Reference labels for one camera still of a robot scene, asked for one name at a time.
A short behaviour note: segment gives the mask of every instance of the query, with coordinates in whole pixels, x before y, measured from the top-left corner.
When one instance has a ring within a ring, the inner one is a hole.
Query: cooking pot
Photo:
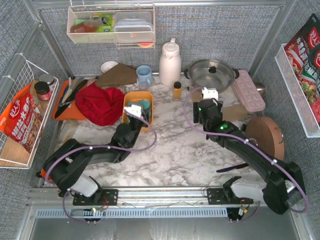
[[[191,79],[192,85],[216,89],[218,93],[225,91],[239,77],[239,71],[232,69],[219,60],[200,60],[184,70],[184,76]]]

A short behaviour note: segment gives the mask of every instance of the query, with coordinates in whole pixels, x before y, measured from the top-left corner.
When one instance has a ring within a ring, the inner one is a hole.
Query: white thermos
[[[179,45],[172,38],[162,47],[162,55],[159,62],[159,78],[163,85],[173,87],[181,77],[181,57]]]

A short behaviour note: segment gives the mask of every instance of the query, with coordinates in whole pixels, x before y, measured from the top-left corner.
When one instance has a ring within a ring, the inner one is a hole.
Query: brown cloth
[[[137,73],[133,66],[127,66],[119,63],[109,71],[102,74],[102,76],[95,81],[95,85],[103,88],[106,86],[135,84],[136,82]]]

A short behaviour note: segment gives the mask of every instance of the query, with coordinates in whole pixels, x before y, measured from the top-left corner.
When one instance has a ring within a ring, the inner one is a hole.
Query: white marble surface
[[[233,176],[259,175],[246,167],[226,173],[216,170],[243,163],[244,161],[217,143],[206,140],[206,136],[196,132],[187,124],[183,105],[188,94],[188,79],[182,77],[181,99],[173,100],[172,89],[159,84],[150,88],[154,97],[153,126],[157,132],[157,143],[152,148],[131,153],[121,163],[98,163],[88,165],[84,171],[100,185],[106,186],[214,186],[221,185]],[[224,107],[238,104],[239,101],[230,87],[219,95]],[[193,105],[187,107],[188,117],[193,119]],[[85,144],[107,144],[110,142],[118,121],[113,126],[101,127],[88,120],[82,121],[74,138]],[[238,127],[242,122],[234,122]],[[134,148],[142,148],[154,139],[153,133],[141,132]]]

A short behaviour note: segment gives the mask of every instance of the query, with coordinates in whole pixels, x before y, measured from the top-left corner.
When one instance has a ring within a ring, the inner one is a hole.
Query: orange container
[[[123,109],[128,105],[129,102],[138,103],[140,100],[148,100],[151,103],[151,119],[149,119],[149,123],[152,124],[154,121],[154,96],[148,91],[132,91],[127,93],[124,96]],[[123,110],[122,113],[122,122],[127,122],[127,114]],[[141,131],[146,132],[150,129],[150,127],[142,127]]]

